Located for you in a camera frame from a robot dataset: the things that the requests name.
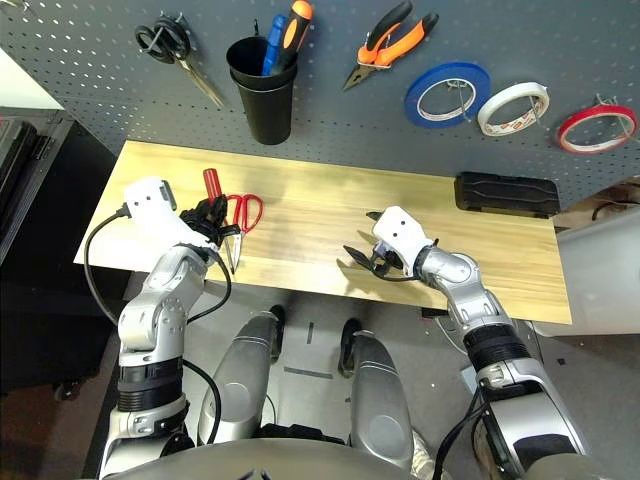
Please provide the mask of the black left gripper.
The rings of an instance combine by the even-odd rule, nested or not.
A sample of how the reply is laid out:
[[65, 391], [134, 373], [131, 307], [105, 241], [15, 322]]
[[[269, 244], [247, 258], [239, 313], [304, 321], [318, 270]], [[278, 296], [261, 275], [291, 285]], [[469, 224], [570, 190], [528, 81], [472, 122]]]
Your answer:
[[240, 234], [237, 224], [222, 225], [226, 221], [225, 196], [200, 201], [194, 208], [183, 210], [180, 219], [214, 245], [221, 245], [228, 237]]

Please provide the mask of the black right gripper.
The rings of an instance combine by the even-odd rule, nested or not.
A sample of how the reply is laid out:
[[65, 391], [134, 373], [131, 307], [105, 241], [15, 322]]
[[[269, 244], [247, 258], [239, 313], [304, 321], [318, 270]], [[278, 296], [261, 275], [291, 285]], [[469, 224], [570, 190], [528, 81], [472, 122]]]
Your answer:
[[[378, 221], [382, 212], [370, 211], [366, 213], [366, 216]], [[376, 275], [387, 275], [392, 269], [403, 271], [403, 263], [397, 253], [382, 241], [375, 244], [370, 258], [353, 247], [344, 245], [343, 248], [358, 265], [363, 268], [371, 267]]]

